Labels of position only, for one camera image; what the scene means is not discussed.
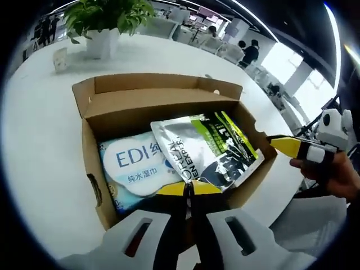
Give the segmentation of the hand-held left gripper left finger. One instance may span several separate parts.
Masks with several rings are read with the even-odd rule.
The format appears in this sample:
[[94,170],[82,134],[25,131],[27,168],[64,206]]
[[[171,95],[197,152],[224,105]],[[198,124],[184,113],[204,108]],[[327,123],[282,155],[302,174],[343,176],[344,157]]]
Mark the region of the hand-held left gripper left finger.
[[161,188],[108,229],[98,247],[60,259],[60,268],[176,269],[185,234],[187,188],[185,182]]

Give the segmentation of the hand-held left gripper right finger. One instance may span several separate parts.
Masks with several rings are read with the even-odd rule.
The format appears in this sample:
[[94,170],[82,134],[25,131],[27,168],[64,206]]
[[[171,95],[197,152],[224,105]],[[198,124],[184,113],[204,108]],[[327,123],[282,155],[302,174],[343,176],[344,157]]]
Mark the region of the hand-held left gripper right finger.
[[230,208],[218,188],[200,181],[188,187],[203,269],[306,269],[306,254],[278,245],[268,227],[242,209]]

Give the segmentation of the person's right hand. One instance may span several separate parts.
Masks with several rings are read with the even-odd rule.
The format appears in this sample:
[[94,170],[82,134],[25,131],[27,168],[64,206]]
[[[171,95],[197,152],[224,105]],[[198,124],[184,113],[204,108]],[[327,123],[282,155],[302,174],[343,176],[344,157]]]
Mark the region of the person's right hand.
[[354,201],[359,194],[359,174],[353,167],[345,152],[338,152],[327,167],[299,159],[291,159],[290,165],[300,169],[301,174],[319,185],[333,196],[345,198],[348,203]]

